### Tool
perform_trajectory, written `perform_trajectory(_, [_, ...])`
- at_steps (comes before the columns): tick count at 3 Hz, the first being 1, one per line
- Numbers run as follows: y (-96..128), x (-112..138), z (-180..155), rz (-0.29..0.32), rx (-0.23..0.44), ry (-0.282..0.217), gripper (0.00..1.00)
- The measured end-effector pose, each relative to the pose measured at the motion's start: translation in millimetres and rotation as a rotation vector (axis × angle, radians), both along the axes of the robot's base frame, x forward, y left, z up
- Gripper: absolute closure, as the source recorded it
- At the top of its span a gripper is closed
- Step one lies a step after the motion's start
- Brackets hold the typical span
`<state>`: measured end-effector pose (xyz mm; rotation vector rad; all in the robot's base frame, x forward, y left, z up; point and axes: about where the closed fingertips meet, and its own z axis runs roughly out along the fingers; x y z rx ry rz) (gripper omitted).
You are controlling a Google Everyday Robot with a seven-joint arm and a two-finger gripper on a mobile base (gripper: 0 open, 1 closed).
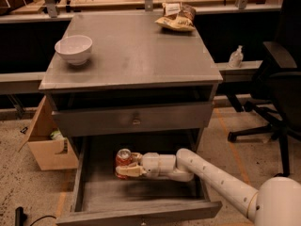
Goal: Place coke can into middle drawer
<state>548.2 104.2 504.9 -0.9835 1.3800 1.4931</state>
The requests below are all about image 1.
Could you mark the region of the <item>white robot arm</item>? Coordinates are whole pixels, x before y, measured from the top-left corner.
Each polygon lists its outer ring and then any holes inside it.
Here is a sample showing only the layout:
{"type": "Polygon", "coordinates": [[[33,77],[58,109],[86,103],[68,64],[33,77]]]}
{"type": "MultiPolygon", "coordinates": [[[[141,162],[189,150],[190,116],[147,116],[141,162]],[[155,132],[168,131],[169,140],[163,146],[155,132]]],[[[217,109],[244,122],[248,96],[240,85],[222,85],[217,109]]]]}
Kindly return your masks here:
{"type": "Polygon", "coordinates": [[[116,155],[116,174],[121,178],[163,177],[178,182],[198,176],[255,226],[301,226],[301,184],[274,177],[256,189],[185,148],[174,154],[121,149],[116,155]]]}

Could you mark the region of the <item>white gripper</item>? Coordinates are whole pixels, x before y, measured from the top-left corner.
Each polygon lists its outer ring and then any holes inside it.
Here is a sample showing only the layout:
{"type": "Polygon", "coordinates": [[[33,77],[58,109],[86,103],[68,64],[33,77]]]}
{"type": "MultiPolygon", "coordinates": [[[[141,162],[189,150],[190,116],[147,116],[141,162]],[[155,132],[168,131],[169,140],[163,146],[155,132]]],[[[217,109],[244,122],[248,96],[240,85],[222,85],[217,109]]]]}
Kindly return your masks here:
{"type": "Polygon", "coordinates": [[[158,177],[160,172],[158,153],[131,153],[132,162],[142,166],[117,166],[116,173],[126,177],[139,177],[144,174],[147,177],[158,177]]]}

